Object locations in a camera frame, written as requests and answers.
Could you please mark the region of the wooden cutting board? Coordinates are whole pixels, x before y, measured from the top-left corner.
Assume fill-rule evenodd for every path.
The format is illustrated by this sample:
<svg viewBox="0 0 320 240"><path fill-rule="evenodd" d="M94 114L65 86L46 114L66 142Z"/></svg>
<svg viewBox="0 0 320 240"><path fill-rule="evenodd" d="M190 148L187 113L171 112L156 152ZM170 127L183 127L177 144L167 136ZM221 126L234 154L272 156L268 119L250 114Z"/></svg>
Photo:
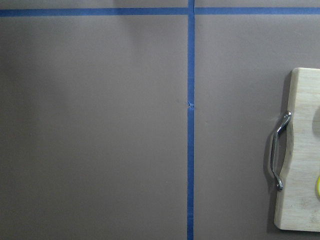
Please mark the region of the wooden cutting board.
<svg viewBox="0 0 320 240"><path fill-rule="evenodd" d="M277 193L274 224L281 230L319 232L320 197L320 71L295 68L291 72L286 126L286 149Z"/></svg>

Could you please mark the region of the upper lemon slice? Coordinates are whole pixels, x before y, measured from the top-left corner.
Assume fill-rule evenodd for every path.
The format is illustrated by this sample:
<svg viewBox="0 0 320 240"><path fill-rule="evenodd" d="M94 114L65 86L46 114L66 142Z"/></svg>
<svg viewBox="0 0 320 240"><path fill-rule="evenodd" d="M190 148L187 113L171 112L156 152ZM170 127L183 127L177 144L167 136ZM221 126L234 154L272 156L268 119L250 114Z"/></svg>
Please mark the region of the upper lemon slice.
<svg viewBox="0 0 320 240"><path fill-rule="evenodd" d="M315 193L318 197L320 197L320 176L317 177L317 180L315 183Z"/></svg>

